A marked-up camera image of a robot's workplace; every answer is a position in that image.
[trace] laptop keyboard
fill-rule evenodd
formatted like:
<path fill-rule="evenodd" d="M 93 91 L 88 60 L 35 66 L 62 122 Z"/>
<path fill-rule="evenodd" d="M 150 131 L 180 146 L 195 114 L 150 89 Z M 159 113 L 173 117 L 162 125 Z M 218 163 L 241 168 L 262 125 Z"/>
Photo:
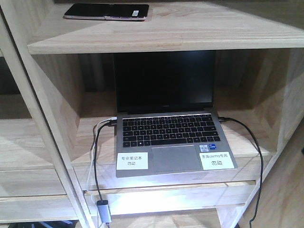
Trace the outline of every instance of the laptop keyboard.
<path fill-rule="evenodd" d="M 210 114 L 123 119 L 123 147 L 220 141 Z"/>

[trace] paper sign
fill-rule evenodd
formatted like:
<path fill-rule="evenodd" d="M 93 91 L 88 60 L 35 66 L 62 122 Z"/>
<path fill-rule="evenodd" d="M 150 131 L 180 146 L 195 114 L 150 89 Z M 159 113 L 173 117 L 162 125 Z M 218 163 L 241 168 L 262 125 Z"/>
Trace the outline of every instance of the paper sign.
<path fill-rule="evenodd" d="M 229 152 L 199 153 L 203 170 L 233 169 Z"/>
<path fill-rule="evenodd" d="M 117 170 L 147 170 L 148 153 L 118 153 Z"/>

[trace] white cable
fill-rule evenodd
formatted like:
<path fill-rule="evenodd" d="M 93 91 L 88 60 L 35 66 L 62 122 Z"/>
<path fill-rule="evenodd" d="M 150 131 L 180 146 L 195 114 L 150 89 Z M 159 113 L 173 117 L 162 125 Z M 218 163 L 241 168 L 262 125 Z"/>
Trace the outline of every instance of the white cable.
<path fill-rule="evenodd" d="M 89 168 L 89 172 L 88 172 L 88 175 L 87 175 L 86 186 L 85 186 L 85 189 L 87 191 L 89 191 L 89 182 L 90 182 L 91 170 L 92 170 L 93 161 L 94 161 L 95 141 L 96 141 L 99 125 L 106 122 L 106 121 L 111 121 L 111 120 L 117 120 L 117 117 L 115 116 L 115 117 L 108 118 L 106 120 L 102 120 L 93 127 L 93 131 L 94 131 L 94 128 L 95 128 L 95 136 L 94 136 L 94 143 L 93 143 L 92 149 L 90 150 L 91 163 L 90 163 L 90 168 Z"/>

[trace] black screen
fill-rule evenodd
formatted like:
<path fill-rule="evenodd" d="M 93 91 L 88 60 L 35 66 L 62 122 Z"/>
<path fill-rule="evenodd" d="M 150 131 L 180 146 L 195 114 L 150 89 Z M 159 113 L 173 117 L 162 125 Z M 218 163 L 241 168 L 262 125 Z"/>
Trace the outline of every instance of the black screen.
<path fill-rule="evenodd" d="M 213 101 L 215 51 L 114 54 L 117 111 L 200 110 Z"/>

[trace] wooden drawer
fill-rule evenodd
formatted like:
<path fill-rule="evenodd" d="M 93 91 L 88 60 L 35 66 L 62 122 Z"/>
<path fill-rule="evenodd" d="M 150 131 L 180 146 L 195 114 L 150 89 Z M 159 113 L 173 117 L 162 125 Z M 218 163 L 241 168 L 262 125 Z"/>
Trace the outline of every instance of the wooden drawer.
<path fill-rule="evenodd" d="M 53 169 L 0 171 L 0 197 L 59 194 L 66 192 Z"/>
<path fill-rule="evenodd" d="M 146 188 L 102 190 L 112 215 L 216 208 L 245 204 L 255 181 L 215 184 L 187 184 Z M 96 191 L 85 195 L 91 214 L 96 215 Z"/>
<path fill-rule="evenodd" d="M 76 219 L 67 195 L 0 198 L 0 223 Z"/>

